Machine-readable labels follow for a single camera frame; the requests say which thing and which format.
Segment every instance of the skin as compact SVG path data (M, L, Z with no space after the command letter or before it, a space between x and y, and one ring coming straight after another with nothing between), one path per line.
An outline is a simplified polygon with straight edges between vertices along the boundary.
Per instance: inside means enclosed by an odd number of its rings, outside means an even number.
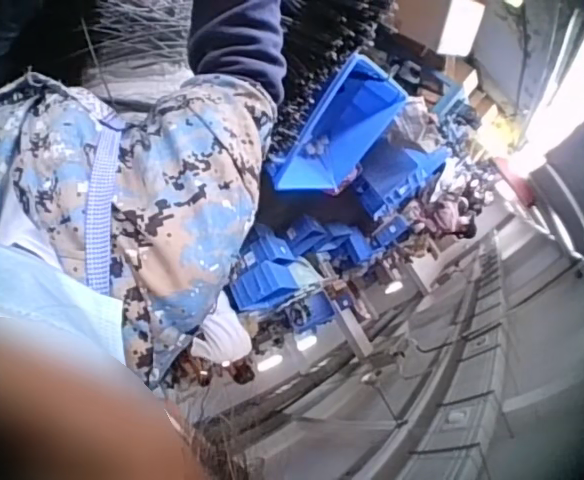
M22 478L204 479L164 407L123 365L109 386L0 345L0 453Z

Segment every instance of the navy blue sleeve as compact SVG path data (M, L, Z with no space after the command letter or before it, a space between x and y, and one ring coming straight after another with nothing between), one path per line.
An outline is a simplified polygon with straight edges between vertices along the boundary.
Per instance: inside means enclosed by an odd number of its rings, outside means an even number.
M259 83L283 100L281 0L194 0L189 42L197 74L224 73Z

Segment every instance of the camouflage jacket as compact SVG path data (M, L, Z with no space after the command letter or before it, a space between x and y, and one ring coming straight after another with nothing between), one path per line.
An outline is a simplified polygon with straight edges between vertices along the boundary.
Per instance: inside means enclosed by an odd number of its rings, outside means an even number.
M0 214L13 188L66 274L85 283L88 179L100 119L87 90L27 74L0 90ZM123 131L111 295L128 366L154 388L213 308L258 203L275 105L260 87L194 77Z

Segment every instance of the digital camouflage pattern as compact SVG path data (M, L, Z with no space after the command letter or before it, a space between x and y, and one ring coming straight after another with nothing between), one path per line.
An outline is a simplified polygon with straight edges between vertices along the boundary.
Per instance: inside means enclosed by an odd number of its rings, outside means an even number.
M90 92L30 73L0 90L0 213L6 188L85 283L88 179L100 120ZM224 75L188 80L123 131L112 201L111 293L126 361L155 388L215 305L253 223L275 106Z

